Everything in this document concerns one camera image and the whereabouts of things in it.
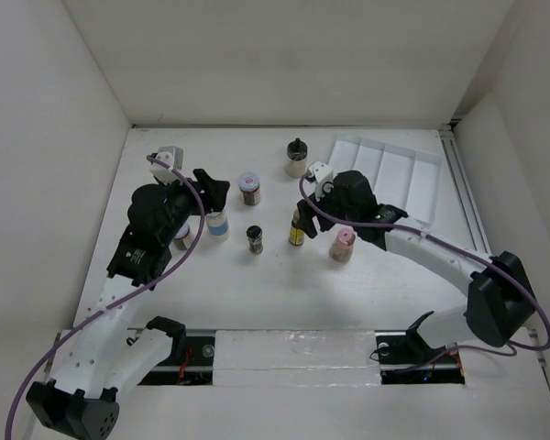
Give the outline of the yellow label sauce bottle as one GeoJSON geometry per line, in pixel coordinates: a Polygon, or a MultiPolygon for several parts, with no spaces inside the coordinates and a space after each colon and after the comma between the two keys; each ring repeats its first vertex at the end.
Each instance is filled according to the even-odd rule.
{"type": "Polygon", "coordinates": [[[298,221],[300,220],[300,213],[298,209],[295,209],[293,212],[290,233],[289,233],[289,242],[295,247],[302,246],[304,243],[304,232],[298,227],[298,221]]]}

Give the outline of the pink lid spice jar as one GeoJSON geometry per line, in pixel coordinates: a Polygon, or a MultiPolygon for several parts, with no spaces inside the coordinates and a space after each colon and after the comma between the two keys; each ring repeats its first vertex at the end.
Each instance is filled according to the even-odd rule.
{"type": "Polygon", "coordinates": [[[353,254],[356,234],[352,228],[344,227],[340,229],[333,244],[329,248],[329,256],[337,262],[348,262],[353,254]]]}

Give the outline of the black grinder cap jar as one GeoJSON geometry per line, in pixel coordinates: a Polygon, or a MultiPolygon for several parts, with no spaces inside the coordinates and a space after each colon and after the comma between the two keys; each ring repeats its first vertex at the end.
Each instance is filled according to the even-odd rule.
{"type": "Polygon", "coordinates": [[[295,179],[301,178],[307,167],[308,147],[299,137],[290,142],[286,148],[287,163],[285,165],[286,173],[295,179]]]}

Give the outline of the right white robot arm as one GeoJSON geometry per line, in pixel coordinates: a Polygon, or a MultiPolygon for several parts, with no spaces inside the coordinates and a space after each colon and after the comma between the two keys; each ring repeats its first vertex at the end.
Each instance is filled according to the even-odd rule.
{"type": "Polygon", "coordinates": [[[466,298],[461,307],[423,313],[396,341],[378,348],[382,359],[405,355],[410,363],[424,363],[469,340],[481,341],[493,354],[508,347],[514,356],[524,347],[513,337],[542,309],[517,256],[467,250],[432,234],[401,208],[378,202],[357,170],[335,174],[315,162],[300,182],[315,186],[297,203],[298,227],[308,237],[348,226],[361,240],[429,270],[466,298]]]}

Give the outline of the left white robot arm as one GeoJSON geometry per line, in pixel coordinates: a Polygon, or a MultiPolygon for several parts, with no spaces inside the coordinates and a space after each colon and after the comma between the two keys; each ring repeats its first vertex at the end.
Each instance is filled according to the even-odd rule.
{"type": "Polygon", "coordinates": [[[229,187],[196,169],[185,181],[156,181],[133,192],[95,313],[80,324],[69,355],[50,379],[33,382],[27,392],[44,427],[72,439],[106,439],[120,399],[158,364],[183,358],[184,324],[156,316],[132,344],[127,329],[169,267],[172,240],[190,216],[221,212],[229,187]]]}

